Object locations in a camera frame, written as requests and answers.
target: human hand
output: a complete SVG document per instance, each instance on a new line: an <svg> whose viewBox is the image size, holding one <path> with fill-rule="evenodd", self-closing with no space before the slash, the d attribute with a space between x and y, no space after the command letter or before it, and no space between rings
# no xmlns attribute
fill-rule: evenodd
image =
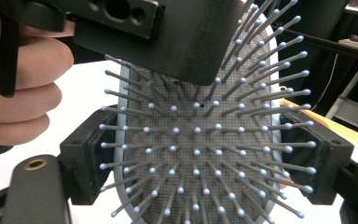
<svg viewBox="0 0 358 224"><path fill-rule="evenodd" d="M53 82L74 63L71 50L48 36L71 35L73 30L72 23L59 34L21 27L16 92L13 98L0 95L0 146L29 142L48 127L47 112L62 98Z"/></svg>

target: screw hole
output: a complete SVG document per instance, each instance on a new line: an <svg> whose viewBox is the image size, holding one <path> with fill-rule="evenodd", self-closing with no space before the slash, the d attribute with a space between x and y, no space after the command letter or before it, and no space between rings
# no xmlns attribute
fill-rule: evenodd
<svg viewBox="0 0 358 224"><path fill-rule="evenodd" d="M146 18L146 14L143 9L136 7L131 11L131 21L135 25L142 25Z"/></svg>
<svg viewBox="0 0 358 224"><path fill-rule="evenodd" d="M130 4L127 0L105 1L106 12L109 16L124 21L130 16Z"/></svg>
<svg viewBox="0 0 358 224"><path fill-rule="evenodd" d="M46 159L36 159L34 161L30 161L25 165L25 170L37 170L42 168L48 163Z"/></svg>

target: brush head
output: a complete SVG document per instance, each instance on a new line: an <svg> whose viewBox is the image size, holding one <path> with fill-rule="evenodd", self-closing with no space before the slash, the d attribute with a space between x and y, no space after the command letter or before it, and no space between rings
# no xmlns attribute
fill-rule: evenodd
<svg viewBox="0 0 358 224"><path fill-rule="evenodd" d="M249 32L262 26L257 20ZM287 198L280 184L290 176L283 170L281 153L293 151L280 145L280 130L311 124L279 123L279 113L309 106L279 107L277 99L310 92L279 92L271 82L290 63L278 64L276 54L263 58L272 49L285 48L264 41L270 34L270 28L260 31L248 44L241 41L245 34L233 40L209 87L136 65L123 67L121 75L137 85L121 79L120 92L128 97L119 99L117 126L123 132L117 132L121 147L115 148L115 161L134 164L113 165L115 180L122 181L117 191L123 202L115 215L125 207L134 222L149 224L274 222L269 212L277 197ZM272 64L277 65L261 70ZM315 174L311 167L303 171ZM309 186L296 187L312 192Z"/></svg>
<svg viewBox="0 0 358 224"><path fill-rule="evenodd" d="M267 51L268 48L261 49L260 53ZM220 71L218 77L223 77L230 66L235 62L230 62L227 69ZM278 124L278 121L271 115L268 116L242 116L236 115L237 111L252 109L262 106L269 108L262 102L250 102L247 98L240 101L235 99L235 96L247 91L252 91L255 88L246 84L245 78L241 74L246 73L246 66L239 69L238 72L233 73L224 84L220 84L220 79L217 79L219 85L215 88L211 100L207 100L207 96L211 92L212 87L199 87L190 83L181 82L176 79L168 78L168 85L164 85L157 74L153 74L147 69L137 67L144 76L150 77L153 80L155 89L160 90L166 97L162 98L156 91L150 88L150 81L145 82L137 74L130 72L129 78L136 80L143 84L139 89L144 95L152 96L153 102L150 103L147 99L141 104L133 101L127 101L123 106L144 112L152 112L153 117L143 116L125 116L125 123L129 127L144 127L143 132L127 132L123 143L147 143L149 148L137 148L134 150L125 150L124 148L117 148L117 151L122 151L123 161L152 161L149 169L137 169L129 172L129 169L123 169L123 178L130 178L134 175L149 176L150 169L153 170L153 178L140 188L145 194L132 202L134 208L130 213L138 213L140 207L138 204L147 198L149 194L153 195L154 200L151 200L151 206L148 207L148 212L142 216L146 223L157 223L161 212L163 211L164 223L172 223L183 214L179 213L181 208L185 208L186 198L191 198L196 192L198 197L205 202L206 211L215 211L209 213L211 220L219 220L222 216L229 217L232 223L243 222L243 217L248 216L251 220L257 220L260 216L259 212L255 210L251 204L246 202L246 199L241 197L243 190L248 190L237 178L245 179L252 177L263 180L263 175L274 175L268 173L266 170L256 168L256 171L249 170L236 165L236 162L245 162L250 164L251 161L259 161L265 163L266 161L280 160L280 155L277 151L270 150L268 147L261 147L260 150L238 150L233 152L224 150L223 147L236 147L239 145L264 146L273 142L273 132L269 132L268 126ZM265 95L272 92L271 87L267 87L264 82L269 81L270 77L264 78L260 84L256 85L257 91L252 95ZM226 100L222 99L222 95L227 93L236 83L242 84L235 90ZM135 96L142 99L142 95L137 95L131 90L128 91L129 96ZM156 107L160 108L164 113L156 111ZM208 110L213 109L210 116L205 114ZM163 133L151 133L150 129L163 129ZM214 132L207 133L208 129L214 129ZM153 147L166 146L162 150L154 152ZM229 162L236 166L240 171L233 172L223 165L223 161ZM156 166L167 162L168 164L156 170ZM192 162L195 162L198 167L194 169ZM159 190L155 190L158 183L164 177L168 176ZM181 186L181 178L185 179L184 185ZM218 181L221 179L229 186L227 191L224 186ZM126 189L135 185L139 180L127 183ZM279 189L279 185L268 183L270 186ZM177 195L173 199L172 207L166 208L166 202L170 198L172 188L177 189ZM266 208L268 199L267 192L259 189L248 190L251 197L255 199L258 206ZM216 195L220 203L216 206L211 194ZM239 207L235 209L234 202L238 202ZM192 220L196 223L202 222L200 215L200 205L195 203L191 206Z"/></svg>

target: gray bristle pad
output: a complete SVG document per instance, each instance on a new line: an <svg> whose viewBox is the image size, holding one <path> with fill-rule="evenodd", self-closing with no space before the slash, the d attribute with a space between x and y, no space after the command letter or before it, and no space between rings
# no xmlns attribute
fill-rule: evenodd
<svg viewBox="0 0 358 224"><path fill-rule="evenodd" d="M255 47L255 44L261 40L262 36L266 36L266 34L263 33L261 35L257 35L250 45L246 45L244 47L240 55L244 54L244 52L249 52L250 50L252 50ZM143 220L146 223L151 224L156 223L158 221L161 212L164 210L166 203L169 200L172 188L179 187L182 175L185 176L185 193L183 195L179 195L177 193L175 194L174 202L172 204L172 214L169 217L165 217L162 223L174 223L174 221L177 219L178 211L180 209L185 209L184 203L186 198L189 198L191 201L190 204L193 204L193 201L191 199L193 185L197 185L198 200L202 199L204 201L205 209L211 218L210 220L213 220L212 223L220 223L222 221L222 216L217 213L217 207L215 202L213 201L213 198L211 196L204 196L202 194L202 184L200 181L200 177L193 176L193 161L197 163L201 174L205 177L208 189L210 189L211 192L217 196L219 202L225 207L226 214L230 223L243 223L243 217L239 217L237 215L234 203L228 198L223 185L216 180L213 174L213 169L206 163L206 161L211 161L214 166L223 173L221 178L229 186L229 189L233 193L235 193L236 201L239 203L241 209L245 211L246 215L249 216L251 220L256 220L260 216L260 214L256 211L256 209L254 209L249 200L246 199L241 192L245 190L250 193L250 195L258 202L258 204L262 208L266 206L267 200L261 199L254 191L247 189L241 182L237 181L237 174L230 171L226 166L223 166L222 161L231 164L240 171L244 171L247 177L244 180L248 183L249 177L260 179L265 182L266 180L264 180L259 173L238 166L236 164L236 161L244 162L246 164L250 164L251 161L259 161L265 163L265 161L271 161L275 159L272 151L266 154L260 151L246 150L246 156L241 157L237 153L223 150L222 147L235 147L236 145L264 146L265 144L272 142L272 132L222 134L220 132L206 133L206 130L214 127L214 125L217 123L221 124L223 128L243 127L245 129L261 127L263 125L271 125L271 116L250 117L249 115L245 115L238 118L235 113L228 114L225 117L221 116L223 111L236 107L240 103L245 104L246 109L259 107L264 104L260 101L250 102L248 100L248 97L237 101L234 97L239 95L240 93L244 93L249 90L252 90L253 88L256 88L259 83L269 81L269 77L263 78L262 80L258 81L256 84L254 84L253 87L247 83L241 85L236 91L234 91L230 96L228 96L226 100L222 99L222 95L224 95L228 90L230 90L235 85L235 82L238 81L238 79L247 72L248 67L255 62L256 57L258 55L261 55L268 50L269 44L266 44L266 46L260 51L258 51L250 60L248 60L239 71L234 71L226 83L218 85L211 100L206 99L207 95L210 93L211 86L201 87L200 93L197 99L195 99L194 95L196 95L196 91L198 88L197 86L190 83L179 82L178 80L172 79L170 77L165 77L168 80L168 86L164 86L158 75L153 74L147 69L137 67L137 69L141 71L142 74L144 74L146 77L151 78L151 80L154 81L155 88L162 91L163 94L168 98L167 100L164 100L155 91L152 91L149 87L146 86L146 81L143 78L139 77L133 71L130 72L131 79L137 80L139 83L143 84L143 87L141 89L138 89L136 87L133 88L141 91L145 95L152 96L154 99L152 102L156 106L158 106L158 108L162 109L165 113L169 115L168 117L163 117L159 112L154 111L152 112L152 118L127 116L127 125L129 127L150 127L152 129L159 128L166 130L166 133L128 132L125 135L125 143L147 143L150 145L150 147L166 146L166 148L157 152L153 152L152 154L146 154L145 147L139 149L125 150L123 155L123 161L152 161L152 164L146 167L142 167L140 169L136 169L135 171L126 174L124 175L124 178L129 178L133 175L138 175L141 178L145 178L146 176L150 176L150 167L157 166L164 162L168 163L166 166L164 166L163 169L157 171L154 174L154 177L151 181L140 187L140 189L143 190L144 194L138 200L135 200L132 205L137 206L138 204L140 204L155 189L155 187L164 177L169 176L169 170L172 169L172 167L177 162L180 162L180 166L176 171L176 175L170 176L168 180L162 185L158 192L158 197L151 200L151 206L148 207L148 211L142 216ZM227 73L234 61L234 58L230 60L226 68L222 69L219 72L218 77L223 78L223 76ZM255 76L257 75L250 76L247 79L252 80ZM176 90L177 88L179 88L180 97L178 97L178 93ZM251 96L264 95L267 93L271 93L271 89L269 87L265 88L264 90L257 91ZM147 105L150 103L149 100L146 100L142 96L134 94L131 91L129 91L129 95L135 96L139 99L142 99L143 101L141 104L129 101L128 108L147 112L151 111L147 107ZM219 101L220 106L218 106L212 112L210 117L204 117L205 112L208 111L208 109L212 106L213 101ZM194 116L193 112L194 103L200 103L200 109L197 111L196 116ZM173 115L170 110L172 105L176 105L180 113L183 114L183 116ZM179 134L172 133L172 129L174 127L180 129ZM201 133L194 134L194 129L196 127L201 128ZM180 146L181 148L176 152L171 152L169 150L170 146ZM216 157L211 151L206 149L207 146L212 147L214 149L222 149L224 155L222 157ZM193 155L193 150L195 148L200 150L201 155L198 157ZM136 181L127 183L125 187L130 187L135 183ZM267 194L271 194L271 192L268 192L266 189L263 189L257 185L255 186L259 189L264 190ZM182 213L181 219L181 223L186 220L185 212ZM191 211L191 219L196 221L195 223L202 223L201 212Z"/></svg>

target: ball-tipped bristle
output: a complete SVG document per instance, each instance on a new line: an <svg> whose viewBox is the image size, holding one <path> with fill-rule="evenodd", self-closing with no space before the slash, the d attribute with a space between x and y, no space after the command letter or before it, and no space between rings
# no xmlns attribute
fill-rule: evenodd
<svg viewBox="0 0 358 224"><path fill-rule="evenodd" d="M250 11L239 22L222 69L209 87L164 77L106 56L129 68L129 73L120 78L127 96L105 91L122 98L118 109L102 107L102 111L120 114L117 126L100 125L102 130L120 133L117 136L121 137L116 139L120 145L102 143L101 147L115 148L123 161L132 163L101 164L100 168L121 172L127 194L122 197L131 197L130 213L142 215L146 223L177 220L208 223L209 219L243 223L259 217L274 223L268 215L269 201L298 217L304 216L277 199L277 196L287 198L279 185L312 193L310 186L282 179L290 177L286 168L311 175L316 170L283 163L281 154L291 153L293 147L311 150L316 144L311 141L283 144L276 139L279 130L311 127L311 122L280 124L278 121L279 113L310 109L310 105L278 107L277 100L309 95L310 91L290 88L278 91L277 83L306 77L309 72L282 78L277 73L308 53L303 51L280 62L271 56L303 39L299 36L272 47L271 39L301 18L295 17L276 32L267 34L265 29L296 0L281 11L273 11L266 20L259 20L271 2L266 1L261 12L257 6L248 6ZM112 217L121 209L113 212Z"/></svg>

